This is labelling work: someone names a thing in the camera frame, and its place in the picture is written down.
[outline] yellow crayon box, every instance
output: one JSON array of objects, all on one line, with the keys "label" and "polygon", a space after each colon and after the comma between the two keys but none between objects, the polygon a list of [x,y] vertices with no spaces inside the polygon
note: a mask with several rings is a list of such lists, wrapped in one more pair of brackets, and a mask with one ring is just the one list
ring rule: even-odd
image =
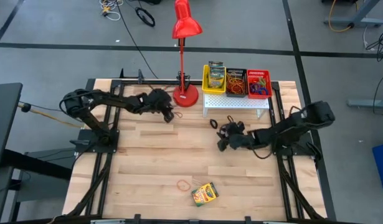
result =
[{"label": "yellow crayon box", "polygon": [[194,201],[198,207],[215,200],[219,196],[213,183],[205,184],[193,190],[191,195],[194,197]]}]

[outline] wooden table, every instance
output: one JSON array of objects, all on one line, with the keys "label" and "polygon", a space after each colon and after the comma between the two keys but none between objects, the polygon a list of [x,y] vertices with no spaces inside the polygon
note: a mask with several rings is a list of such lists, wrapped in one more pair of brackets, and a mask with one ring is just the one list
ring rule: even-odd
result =
[{"label": "wooden table", "polygon": [[[108,79],[97,79],[94,89],[109,91],[110,83]],[[285,114],[291,106],[300,107],[295,82],[280,82],[280,88]],[[125,86],[125,96],[150,91],[145,85]],[[277,113],[274,96],[273,103]],[[182,118],[175,117],[166,124],[161,114],[138,115],[121,110],[119,147],[111,165],[104,218],[133,218],[140,213],[142,218],[150,219],[244,220],[251,216],[252,220],[285,220],[276,157],[261,160],[252,151],[230,147],[220,152],[216,130],[209,125],[211,118],[219,126],[228,123],[227,115],[231,115],[235,121],[243,121],[246,130],[269,128],[269,113],[257,119],[255,110],[211,110],[203,118],[202,95],[196,105],[175,107],[174,111],[181,112]],[[102,120],[105,106],[98,106],[93,114]],[[257,151],[262,156],[268,152]],[[78,159],[63,214],[71,211],[88,190],[95,157],[94,153],[85,153]],[[326,217],[314,161],[307,156],[295,156],[294,160],[302,193]],[[179,180],[190,183],[191,189],[179,190]],[[196,207],[191,190],[209,182],[215,184],[219,198]],[[294,196],[288,191],[296,217]],[[94,199],[92,213],[97,210],[98,196]]]}]

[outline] lamp base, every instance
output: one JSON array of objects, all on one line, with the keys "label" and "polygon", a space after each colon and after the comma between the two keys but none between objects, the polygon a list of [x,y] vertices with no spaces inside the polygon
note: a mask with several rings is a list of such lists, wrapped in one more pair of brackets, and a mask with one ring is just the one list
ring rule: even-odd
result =
[{"label": "lamp base", "polygon": [[173,99],[174,102],[181,107],[190,107],[197,103],[198,90],[195,86],[189,85],[187,91],[182,95],[180,88],[177,86],[173,92]]}]

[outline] lamp shade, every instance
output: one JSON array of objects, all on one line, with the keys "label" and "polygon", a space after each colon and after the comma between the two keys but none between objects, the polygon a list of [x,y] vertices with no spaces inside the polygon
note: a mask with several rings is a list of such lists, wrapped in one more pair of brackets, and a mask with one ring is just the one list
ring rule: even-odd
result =
[{"label": "lamp shade", "polygon": [[202,33],[199,23],[191,17],[190,5],[188,0],[176,0],[174,3],[177,22],[172,31],[173,39],[181,39]]}]

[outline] red desk lamp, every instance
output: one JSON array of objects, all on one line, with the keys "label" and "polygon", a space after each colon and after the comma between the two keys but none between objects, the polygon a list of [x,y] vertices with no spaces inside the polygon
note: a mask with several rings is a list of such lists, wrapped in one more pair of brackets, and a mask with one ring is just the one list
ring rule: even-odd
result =
[{"label": "red desk lamp", "polygon": [[177,22],[172,31],[172,38],[179,39],[180,46],[180,74],[177,79],[180,85],[174,89],[173,98],[177,105],[189,107],[197,103],[198,90],[194,85],[186,84],[184,68],[183,68],[183,51],[186,37],[198,35],[202,33],[202,28],[197,21],[191,17],[190,5],[188,0],[176,0],[174,3]]}]

